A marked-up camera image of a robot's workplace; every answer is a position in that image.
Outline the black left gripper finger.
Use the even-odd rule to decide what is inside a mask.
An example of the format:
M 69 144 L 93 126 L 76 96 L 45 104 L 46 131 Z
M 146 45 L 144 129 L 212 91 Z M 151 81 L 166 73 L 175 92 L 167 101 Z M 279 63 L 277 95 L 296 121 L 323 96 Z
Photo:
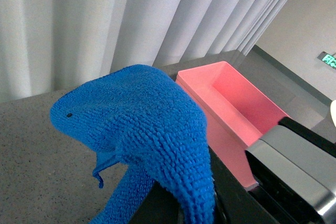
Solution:
M 284 117 L 245 155 L 248 188 L 211 152 L 215 223 L 335 223 L 335 144 Z

